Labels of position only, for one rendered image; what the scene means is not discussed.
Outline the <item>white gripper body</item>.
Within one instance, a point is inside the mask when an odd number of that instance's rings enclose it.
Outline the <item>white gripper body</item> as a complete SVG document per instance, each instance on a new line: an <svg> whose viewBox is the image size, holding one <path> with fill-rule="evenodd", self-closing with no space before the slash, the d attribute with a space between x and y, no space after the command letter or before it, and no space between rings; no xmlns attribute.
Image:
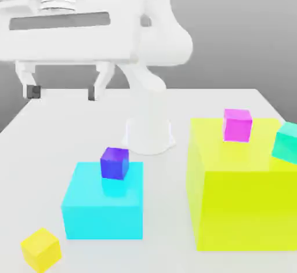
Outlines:
<svg viewBox="0 0 297 273"><path fill-rule="evenodd" d="M76 12L38 12L34 1L0 2L0 61L83 64L137 59L141 2L78 0Z"/></svg>

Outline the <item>small blue cube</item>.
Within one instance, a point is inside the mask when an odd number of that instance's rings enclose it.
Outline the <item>small blue cube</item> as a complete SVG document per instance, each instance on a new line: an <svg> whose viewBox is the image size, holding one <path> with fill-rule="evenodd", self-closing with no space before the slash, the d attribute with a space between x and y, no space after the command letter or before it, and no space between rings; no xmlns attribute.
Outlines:
<svg viewBox="0 0 297 273"><path fill-rule="evenodd" d="M124 180L129 169L129 150L107 147L100 158L102 178Z"/></svg>

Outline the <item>small magenta cube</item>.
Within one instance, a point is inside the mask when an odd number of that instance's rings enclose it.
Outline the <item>small magenta cube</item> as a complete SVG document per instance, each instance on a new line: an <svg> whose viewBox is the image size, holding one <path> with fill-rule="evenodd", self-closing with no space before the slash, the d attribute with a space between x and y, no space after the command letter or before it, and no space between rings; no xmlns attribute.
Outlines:
<svg viewBox="0 0 297 273"><path fill-rule="evenodd" d="M251 136L252 116L249 110L225 109L223 117L223 140L248 143Z"/></svg>

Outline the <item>small yellow cube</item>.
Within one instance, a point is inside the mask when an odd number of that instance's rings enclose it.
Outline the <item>small yellow cube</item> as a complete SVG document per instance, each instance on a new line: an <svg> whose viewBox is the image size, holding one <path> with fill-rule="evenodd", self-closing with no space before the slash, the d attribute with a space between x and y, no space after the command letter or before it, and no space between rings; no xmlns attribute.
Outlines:
<svg viewBox="0 0 297 273"><path fill-rule="evenodd" d="M40 228L20 244L26 263L37 273L44 273L62 257L59 239Z"/></svg>

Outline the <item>small teal cube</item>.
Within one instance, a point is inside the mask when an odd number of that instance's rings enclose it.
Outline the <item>small teal cube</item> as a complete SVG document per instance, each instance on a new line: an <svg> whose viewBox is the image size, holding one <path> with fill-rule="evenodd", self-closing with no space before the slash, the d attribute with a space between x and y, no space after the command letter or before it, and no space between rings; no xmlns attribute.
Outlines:
<svg viewBox="0 0 297 273"><path fill-rule="evenodd" d="M285 122L279 128L271 155L297 165L297 123Z"/></svg>

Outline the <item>large cyan box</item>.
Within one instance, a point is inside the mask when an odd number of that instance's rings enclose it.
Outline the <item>large cyan box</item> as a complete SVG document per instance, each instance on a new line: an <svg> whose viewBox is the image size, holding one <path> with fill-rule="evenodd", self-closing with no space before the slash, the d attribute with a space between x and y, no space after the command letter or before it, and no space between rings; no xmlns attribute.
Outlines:
<svg viewBox="0 0 297 273"><path fill-rule="evenodd" d="M67 239L142 239L143 163L123 180L104 179L100 163L77 163L61 204Z"/></svg>

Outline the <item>large yellow box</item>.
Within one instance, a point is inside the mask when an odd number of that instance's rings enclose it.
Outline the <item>large yellow box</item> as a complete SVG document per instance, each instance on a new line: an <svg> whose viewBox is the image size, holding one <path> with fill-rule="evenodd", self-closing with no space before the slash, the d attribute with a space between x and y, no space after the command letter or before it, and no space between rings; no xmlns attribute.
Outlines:
<svg viewBox="0 0 297 273"><path fill-rule="evenodd" d="M248 143L220 118L193 118L186 191L197 250L297 251L297 165L273 158L281 124L253 120Z"/></svg>

